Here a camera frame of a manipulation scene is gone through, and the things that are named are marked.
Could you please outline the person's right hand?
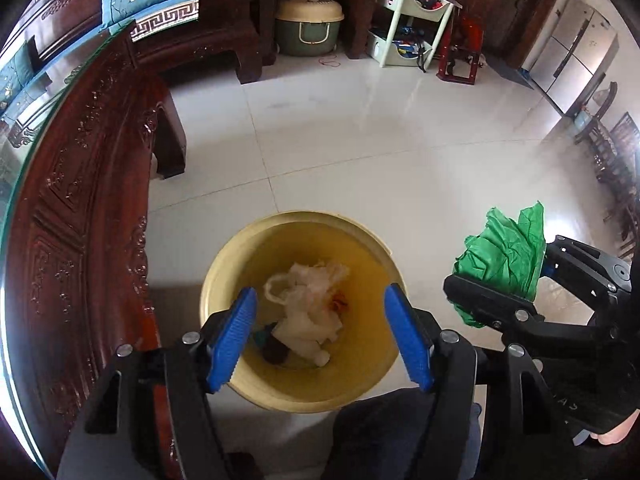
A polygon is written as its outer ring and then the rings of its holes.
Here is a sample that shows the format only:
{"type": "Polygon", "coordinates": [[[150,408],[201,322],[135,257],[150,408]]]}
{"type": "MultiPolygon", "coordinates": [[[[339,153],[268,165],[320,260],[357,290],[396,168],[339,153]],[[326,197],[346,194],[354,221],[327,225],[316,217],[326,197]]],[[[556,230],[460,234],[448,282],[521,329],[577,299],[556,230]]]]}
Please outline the person's right hand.
{"type": "Polygon", "coordinates": [[[590,438],[598,441],[602,445],[614,445],[620,443],[625,440],[628,434],[631,432],[631,429],[634,426],[634,423],[636,422],[639,414],[640,410],[636,408],[634,412],[618,426],[614,427],[605,434],[594,434],[592,432],[590,434],[590,438]]]}

